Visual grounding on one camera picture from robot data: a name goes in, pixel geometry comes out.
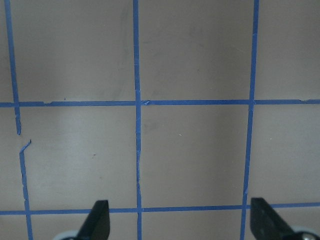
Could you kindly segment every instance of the beige surface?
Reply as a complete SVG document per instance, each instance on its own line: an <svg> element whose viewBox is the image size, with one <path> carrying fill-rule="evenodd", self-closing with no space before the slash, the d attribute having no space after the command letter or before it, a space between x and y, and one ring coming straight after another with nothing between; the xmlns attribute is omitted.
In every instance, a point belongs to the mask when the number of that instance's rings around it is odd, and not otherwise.
<svg viewBox="0 0 320 240"><path fill-rule="evenodd" d="M6 29L5 3L0 2L0 102L12 102L11 71Z"/></svg>
<svg viewBox="0 0 320 240"><path fill-rule="evenodd" d="M3 240L28 239L26 216L0 216L0 238Z"/></svg>
<svg viewBox="0 0 320 240"><path fill-rule="evenodd" d="M19 160L23 144L14 109L0 108L0 211L25 209Z"/></svg>
<svg viewBox="0 0 320 240"><path fill-rule="evenodd" d="M143 99L249 98L253 1L139 1Z"/></svg>
<svg viewBox="0 0 320 240"><path fill-rule="evenodd" d="M136 200L135 108L26 107L21 109L30 208L111 208Z"/></svg>
<svg viewBox="0 0 320 240"><path fill-rule="evenodd" d="M319 117L320 105L255 107L249 197L319 202Z"/></svg>
<svg viewBox="0 0 320 240"><path fill-rule="evenodd" d="M143 107L143 206L241 204L247 121L247 106Z"/></svg>
<svg viewBox="0 0 320 240"><path fill-rule="evenodd" d="M33 215L32 226L34 240L52 240L55 235L59 233L69 230L79 230L86 217L86 214ZM111 231L108 240L136 239L136 213L111 213L110 225Z"/></svg>
<svg viewBox="0 0 320 240"><path fill-rule="evenodd" d="M131 0L10 0L21 101L135 100ZM253 0L139 0L141 99L248 99ZM260 0L256 99L320 99L320 2ZM12 102L0 3L0 103ZM250 197L319 202L320 105L254 108ZM135 208L136 108L0 108L0 214ZM142 106L142 207L241 205L247 105ZM277 209L320 233L319 207ZM32 215L34 240L85 214ZM246 240L252 240L249 218ZM144 212L143 240L238 240L241 210ZM27 240L26 217L0 215L0 239ZM137 214L111 214L111 240L137 239Z"/></svg>
<svg viewBox="0 0 320 240"><path fill-rule="evenodd" d="M261 0L256 99L320 99L320 1Z"/></svg>
<svg viewBox="0 0 320 240"><path fill-rule="evenodd" d="M134 100L130 0L11 0L21 101Z"/></svg>
<svg viewBox="0 0 320 240"><path fill-rule="evenodd" d="M143 215L142 237L146 240L239 239L240 210L147 212Z"/></svg>

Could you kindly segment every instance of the grid line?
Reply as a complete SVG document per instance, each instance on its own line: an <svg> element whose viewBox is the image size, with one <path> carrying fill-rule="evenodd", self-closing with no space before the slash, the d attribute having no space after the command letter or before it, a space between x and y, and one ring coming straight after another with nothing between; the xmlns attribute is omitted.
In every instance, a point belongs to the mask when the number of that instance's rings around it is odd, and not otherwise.
<svg viewBox="0 0 320 240"><path fill-rule="evenodd" d="M13 95L13 102L14 102L15 126L16 126L16 133L20 135L21 134L20 107L19 107L16 59L15 59L15 48L14 48L14 34L12 29L10 0L4 0L4 8L5 8L6 34L8 38L12 95Z"/></svg>
<svg viewBox="0 0 320 240"><path fill-rule="evenodd" d="M134 49L134 89L135 100L133 101L19 101L16 61L14 54L13 26L11 18L10 0L4 0L5 19L7 27L8 51L11 71L11 83L13 102L0 102L0 108L14 108L17 134L21 134L20 107L90 107L90 106L135 106L136 107L136 197L137 208L111 208L110 213L137 213L137 239L142 240L142 213L151 212L187 212L187 211L219 211L219 210L241 210L240 240L244 240L246 227L246 211L250 209L247 205L248 186L250 173L250 156L252 143L252 130L255 105L304 105L320 104L320 99L260 99L255 100L255 77L258 42L258 15L259 0L254 0L253 32L251 49L251 74L249 99L185 99L185 100L141 100L140 89L140 58L139 58L139 0L133 0L133 49ZM248 124L246 139L246 157L243 178L243 193L241 205L219 205L219 206L175 206L175 207L142 207L142 196L140 190L140 155L141 155L141 106L192 106L192 105L248 105ZM20 168L22 173L23 197L25 199L25 210L0 211L0 216L25 215L28 239L33 239L31 215L50 214L88 214L90 209L61 209L61 210L30 210L27 189L27 175L25 167L24 150L29 146L28 142L20 151ZM301 203L277 203L271 204L273 208L304 208L320 207L320 202Z"/></svg>
<svg viewBox="0 0 320 240"><path fill-rule="evenodd" d="M275 209L288 209L288 208L318 208L320 202L296 202L296 203L274 203L270 204ZM154 213L154 212L191 212L191 211L221 211L221 210L242 210L242 205L216 205L216 206L168 206L168 207L143 207L141 212ZM63 214L88 214L91 209L59 209L59 210L30 210L30 215L63 215ZM111 214L126 214L137 213L137 208L110 208ZM0 211L0 216L6 215L26 215L26 211L22 210L9 210Z"/></svg>
<svg viewBox="0 0 320 240"><path fill-rule="evenodd" d="M255 108L258 19L259 19L259 0L254 0L253 26L252 26L252 48L251 48L250 94L249 94L250 103L248 106L248 125L247 125L247 135L246 135L246 149L245 149L245 163L244 163L244 177L243 177L240 240L245 239L245 232L246 232L251 143L252 143L252 130L253 130L254 108Z"/></svg>
<svg viewBox="0 0 320 240"><path fill-rule="evenodd" d="M136 106L136 101L20 101L19 108L28 107L109 107ZM186 99L186 100L141 100L141 106L194 106L194 105L318 105L320 99ZM15 108L14 102L0 102L0 108Z"/></svg>
<svg viewBox="0 0 320 240"><path fill-rule="evenodd" d="M26 218L26 228L28 233L28 239L33 240L34 237L32 233L29 194L28 194L28 188L27 188L27 171L26 171L25 153L24 153L25 149L29 147L30 144L31 144L31 140L21 148L19 152L19 158L20 158L20 169L21 169L21 175L22 175L22 190L23 190L23 198L24 198L24 213Z"/></svg>
<svg viewBox="0 0 320 240"><path fill-rule="evenodd" d="M136 208L137 239L142 240L142 196L140 191L140 155L141 155L141 91L139 58L139 0L133 0L133 57L135 90L135 145L136 145Z"/></svg>

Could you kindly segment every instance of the floor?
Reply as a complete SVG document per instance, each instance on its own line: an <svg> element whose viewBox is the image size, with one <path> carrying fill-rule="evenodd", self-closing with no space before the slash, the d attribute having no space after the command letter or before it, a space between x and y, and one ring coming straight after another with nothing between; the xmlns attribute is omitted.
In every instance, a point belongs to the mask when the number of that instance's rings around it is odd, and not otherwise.
<svg viewBox="0 0 320 240"><path fill-rule="evenodd" d="M108 199L110 240L320 233L320 1L0 2L0 239Z"/></svg>

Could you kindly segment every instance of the grid square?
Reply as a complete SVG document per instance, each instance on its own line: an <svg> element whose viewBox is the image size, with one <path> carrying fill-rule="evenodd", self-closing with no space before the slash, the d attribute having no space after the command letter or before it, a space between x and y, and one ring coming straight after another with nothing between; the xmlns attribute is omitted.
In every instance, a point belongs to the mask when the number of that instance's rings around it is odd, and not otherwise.
<svg viewBox="0 0 320 240"><path fill-rule="evenodd" d="M146 212L142 220L148 240L238 239L241 211Z"/></svg>
<svg viewBox="0 0 320 240"><path fill-rule="evenodd" d="M257 105L248 201L318 202L320 105Z"/></svg>
<svg viewBox="0 0 320 240"><path fill-rule="evenodd" d="M320 233L320 207L289 207L274 209L290 227L304 227ZM250 230L250 210L246 211L245 240L256 240Z"/></svg>
<svg viewBox="0 0 320 240"><path fill-rule="evenodd" d="M143 207L242 203L248 107L142 108Z"/></svg>
<svg viewBox="0 0 320 240"><path fill-rule="evenodd" d="M28 107L21 117L31 210L137 206L134 107Z"/></svg>
<svg viewBox="0 0 320 240"><path fill-rule="evenodd" d="M320 2L260 1L256 99L320 98Z"/></svg>
<svg viewBox="0 0 320 240"><path fill-rule="evenodd" d="M134 100L130 0L11 0L22 101Z"/></svg>
<svg viewBox="0 0 320 240"><path fill-rule="evenodd" d="M143 99L248 99L253 1L141 0Z"/></svg>
<svg viewBox="0 0 320 240"><path fill-rule="evenodd" d="M76 230L84 223L87 214L48 214L33 215L32 229L34 240L52 240L57 234ZM132 240L137 236L136 213L111 213L110 236L108 240Z"/></svg>
<svg viewBox="0 0 320 240"><path fill-rule="evenodd" d="M8 37L6 25L5 2L0 2L0 102L12 102L12 84Z"/></svg>
<svg viewBox="0 0 320 240"><path fill-rule="evenodd" d="M1 216L0 239L26 240L28 239L26 216Z"/></svg>
<svg viewBox="0 0 320 240"><path fill-rule="evenodd" d="M19 152L13 108L0 108L0 210L25 210Z"/></svg>

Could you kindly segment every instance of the blue tape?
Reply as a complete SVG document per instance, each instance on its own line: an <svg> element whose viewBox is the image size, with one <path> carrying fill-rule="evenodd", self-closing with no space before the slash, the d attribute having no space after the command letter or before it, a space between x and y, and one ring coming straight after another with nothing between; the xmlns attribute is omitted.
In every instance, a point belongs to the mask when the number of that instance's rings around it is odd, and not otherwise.
<svg viewBox="0 0 320 240"><path fill-rule="evenodd" d="M5 20L6 20L6 34L8 37L12 93L13 93L13 101L14 101L14 106L15 106L14 107L15 126L16 126L16 133L18 135L20 135L21 134L20 108L19 108L19 95L18 95L18 84L17 84L17 74L16 74L16 59L15 59L15 49L14 49L14 34L13 34L13 30L12 30L10 0L4 0L4 8L5 8Z"/></svg>
<svg viewBox="0 0 320 240"><path fill-rule="evenodd" d="M158 105L158 106L175 106L175 105L300 105L300 104L320 104L320 99L266 99L266 100L141 100L140 105ZM22 101L19 107L85 107L85 106L136 106L136 101ZM0 108L14 108L13 102L0 102Z"/></svg>
<svg viewBox="0 0 320 240"><path fill-rule="evenodd" d="M320 202L298 202L298 203L277 203L271 204L275 209L286 208L317 208ZM219 210L242 210L242 205L219 205L219 206L168 206L168 207L144 207L141 210L137 208L110 208L111 214L121 213L153 213L153 212L190 212L190 211L219 211ZM88 214L91 209L61 209L61 210L30 210L31 215L53 215L53 214ZM0 211L1 215L25 215L25 211Z"/></svg>
<svg viewBox="0 0 320 240"><path fill-rule="evenodd" d="M133 53L134 53L134 89L135 89L135 143L136 143L136 206L137 239L142 240L142 197L140 190L141 155L141 92L139 59L139 0L133 0Z"/></svg>
<svg viewBox="0 0 320 240"><path fill-rule="evenodd" d="M32 224L31 224L31 213L30 213L30 205L29 205L29 195L28 195L28 188L27 188L27 171L25 165L25 149L29 147L31 144L31 140L21 148L19 153L20 158L20 169L22 174L22 185L23 185L23 197L24 197L24 211L26 217L26 228L28 231L28 240L33 240L33 233L32 233Z"/></svg>
<svg viewBox="0 0 320 240"><path fill-rule="evenodd" d="M258 19L259 19L259 0L254 0L252 47L251 47L250 92L249 92L250 104L248 106L248 127L247 127L247 135L246 135L246 149L245 149L245 163L244 163L244 177L243 177L240 240L245 239L245 231L246 231L252 129L253 129L253 120L254 120L254 106L257 103L255 101L255 86L256 86L256 63L257 63L257 45L258 45Z"/></svg>
<svg viewBox="0 0 320 240"><path fill-rule="evenodd" d="M187 212L187 211L213 211L213 210L239 210L242 205L222 205L222 206L174 206L174 207L146 207L144 213L153 212Z"/></svg>
<svg viewBox="0 0 320 240"><path fill-rule="evenodd" d="M320 104L320 99L298 100L298 99L275 99L275 100L255 100L257 105L294 105L294 104Z"/></svg>
<svg viewBox="0 0 320 240"><path fill-rule="evenodd" d="M25 211L0 211L1 215L26 215Z"/></svg>
<svg viewBox="0 0 320 240"><path fill-rule="evenodd" d="M0 102L0 108L14 108L15 104L12 102Z"/></svg>
<svg viewBox="0 0 320 240"><path fill-rule="evenodd" d="M248 105L250 100L143 100L148 105Z"/></svg>
<svg viewBox="0 0 320 240"><path fill-rule="evenodd" d="M136 101L23 101L20 107L135 106Z"/></svg>

